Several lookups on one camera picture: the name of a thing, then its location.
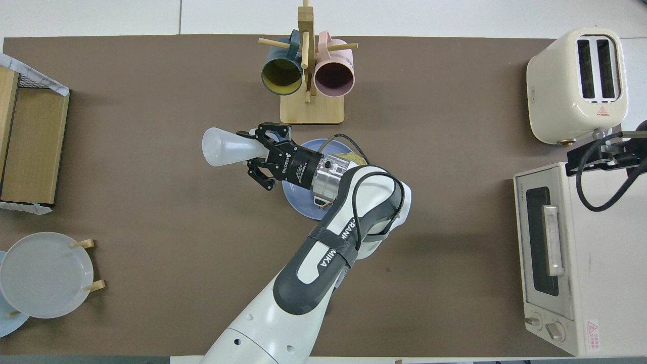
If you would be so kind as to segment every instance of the dark blue mug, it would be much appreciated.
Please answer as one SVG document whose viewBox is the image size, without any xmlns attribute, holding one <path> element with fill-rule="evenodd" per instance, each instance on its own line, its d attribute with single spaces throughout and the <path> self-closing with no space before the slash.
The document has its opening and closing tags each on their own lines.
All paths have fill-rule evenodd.
<svg viewBox="0 0 647 364">
<path fill-rule="evenodd" d="M 301 87 L 303 69 L 301 68 L 301 37 L 298 30 L 293 30 L 290 38 L 279 38 L 288 43 L 289 48 L 271 46 L 267 53 L 265 65 L 261 71 L 263 85 L 277 95 L 295 93 Z"/>
</svg>

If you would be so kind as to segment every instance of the oven knob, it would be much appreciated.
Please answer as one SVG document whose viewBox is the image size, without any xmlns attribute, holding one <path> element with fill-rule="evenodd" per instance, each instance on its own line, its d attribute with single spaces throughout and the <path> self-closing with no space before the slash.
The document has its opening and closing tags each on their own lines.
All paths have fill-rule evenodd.
<svg viewBox="0 0 647 364">
<path fill-rule="evenodd" d="M 548 335 L 552 340 L 566 340 L 566 332 L 564 331 L 564 326 L 561 323 L 546 324 L 546 331 L 548 331 Z"/>
<path fill-rule="evenodd" d="M 542 322 L 537 317 L 526 317 L 524 321 L 531 326 L 541 326 Z"/>
</svg>

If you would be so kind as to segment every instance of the wooden mug tree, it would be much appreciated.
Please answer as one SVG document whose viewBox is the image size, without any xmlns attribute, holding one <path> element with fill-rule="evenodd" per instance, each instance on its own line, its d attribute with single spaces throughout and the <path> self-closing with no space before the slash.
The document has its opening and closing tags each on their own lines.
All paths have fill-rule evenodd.
<svg viewBox="0 0 647 364">
<path fill-rule="evenodd" d="M 314 10 L 309 0 L 298 7 L 299 35 L 301 36 L 301 67 L 303 82 L 297 92 L 281 96 L 280 119 L 284 124 L 339 124 L 344 121 L 344 97 L 329 97 L 317 93 L 314 86 L 316 53 L 314 41 Z M 258 43 L 289 48 L 288 43 L 259 38 Z M 330 45 L 328 51 L 357 48 L 357 43 Z"/>
</svg>

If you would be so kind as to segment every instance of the pink mug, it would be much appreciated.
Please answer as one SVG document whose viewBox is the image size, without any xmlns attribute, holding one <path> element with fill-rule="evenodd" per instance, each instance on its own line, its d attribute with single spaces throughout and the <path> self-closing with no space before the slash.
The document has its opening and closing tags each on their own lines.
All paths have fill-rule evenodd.
<svg viewBox="0 0 647 364">
<path fill-rule="evenodd" d="M 314 86 L 321 94 L 341 97 L 351 92 L 355 85 L 353 51 L 328 51 L 329 46 L 346 44 L 343 40 L 332 39 L 327 30 L 319 33 L 319 53 L 314 67 Z"/>
</svg>

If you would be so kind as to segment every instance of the black cable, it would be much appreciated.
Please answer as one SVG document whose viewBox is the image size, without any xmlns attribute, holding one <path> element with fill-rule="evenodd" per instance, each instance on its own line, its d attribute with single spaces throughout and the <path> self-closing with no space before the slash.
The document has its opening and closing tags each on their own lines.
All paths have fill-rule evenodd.
<svg viewBox="0 0 647 364">
<path fill-rule="evenodd" d="M 401 199 L 400 199 L 400 204 L 398 205 L 398 209 L 395 211 L 395 214 L 391 218 L 391 221 L 382 229 L 382 232 L 384 231 L 389 231 L 391 228 L 391 225 L 397 220 L 398 216 L 400 215 L 400 212 L 402 211 L 402 207 L 404 206 L 404 185 L 402 182 L 397 179 L 395 176 L 391 175 L 390 173 L 387 172 L 371 172 L 367 173 L 366 175 L 362 176 L 359 181 L 357 181 L 357 184 L 355 185 L 355 188 L 353 189 L 353 218 L 355 219 L 355 225 L 357 225 L 357 242 L 355 243 L 355 249 L 359 250 L 360 246 L 362 245 L 362 235 L 360 232 L 360 219 L 357 214 L 357 190 L 359 186 L 364 182 L 369 177 L 372 176 L 384 176 L 392 179 L 398 187 L 400 187 L 400 192 L 402 194 Z"/>
<path fill-rule="evenodd" d="M 604 143 L 606 143 L 608 140 L 613 139 L 613 138 L 622 138 L 622 132 L 618 132 L 615 134 L 607 135 L 606 137 L 602 139 L 598 139 L 595 141 L 589 149 L 586 151 L 582 159 L 580 160 L 580 164 L 577 166 L 577 174 L 575 176 L 575 187 L 577 188 L 577 195 L 580 198 L 580 201 L 584 206 L 593 211 L 593 212 L 600 212 L 604 211 L 611 206 L 613 206 L 618 200 L 624 195 L 625 192 L 629 189 L 629 187 L 633 184 L 633 182 L 638 178 L 639 175 L 641 175 L 643 172 L 647 171 L 647 158 L 643 159 L 643 161 L 631 172 L 629 177 L 624 181 L 622 186 L 618 188 L 618 191 L 609 199 L 609 201 L 605 202 L 604 204 L 600 206 L 593 206 L 588 202 L 586 197 L 584 197 L 584 191 L 582 190 L 582 172 L 584 172 L 584 166 L 586 165 L 586 162 L 589 160 L 591 157 L 591 154 L 597 149 L 600 148 Z"/>
<path fill-rule="evenodd" d="M 359 146 L 359 145 L 357 145 L 357 143 L 356 143 L 354 140 L 352 140 L 352 139 L 351 139 L 348 135 L 346 135 L 346 134 L 335 134 L 335 135 L 333 135 L 332 137 L 328 138 L 328 139 L 327 139 L 325 142 L 323 142 L 323 144 L 319 147 L 319 150 L 318 150 L 317 152 L 321 153 L 321 152 L 322 152 L 322 150 L 324 150 L 325 146 L 327 146 L 331 141 L 333 141 L 333 139 L 335 139 L 335 138 L 337 138 L 337 137 L 346 138 L 346 140 L 348 140 L 349 142 L 351 142 L 351 144 L 352 144 L 352 145 L 357 149 L 357 151 L 360 153 L 360 155 L 362 156 L 362 158 L 364 158 L 364 160 L 366 161 L 366 164 L 367 164 L 367 165 L 370 165 L 370 164 L 371 164 L 371 163 L 368 161 L 368 157 L 366 157 L 366 154 L 364 154 L 364 151 L 362 151 L 362 149 L 360 148 L 360 146 Z"/>
</svg>

